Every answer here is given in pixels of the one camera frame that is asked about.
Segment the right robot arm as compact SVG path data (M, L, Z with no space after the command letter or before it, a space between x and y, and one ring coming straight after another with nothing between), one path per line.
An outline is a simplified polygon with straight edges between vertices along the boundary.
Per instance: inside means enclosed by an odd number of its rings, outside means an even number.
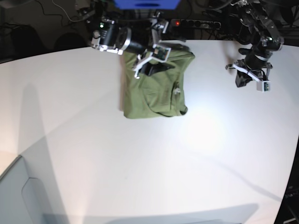
M131 70L134 77L139 74L152 76L173 69L168 63L171 47L162 42L169 22L159 11L148 10L147 16L125 18L119 12L109 12L114 0L77 0L75 9L90 32L89 45L100 52L117 55L133 55Z

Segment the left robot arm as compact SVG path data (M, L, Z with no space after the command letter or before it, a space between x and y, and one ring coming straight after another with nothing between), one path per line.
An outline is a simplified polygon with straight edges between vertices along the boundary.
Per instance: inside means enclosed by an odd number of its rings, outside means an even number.
M245 58L226 65L225 69L237 71L235 84L238 88L255 81L258 91L268 92L271 90L269 74L273 68L269 59L274 52L281 50L284 38L261 2L233 0L231 5L238 10L241 24L252 34L252 46L250 49L240 48L239 53Z

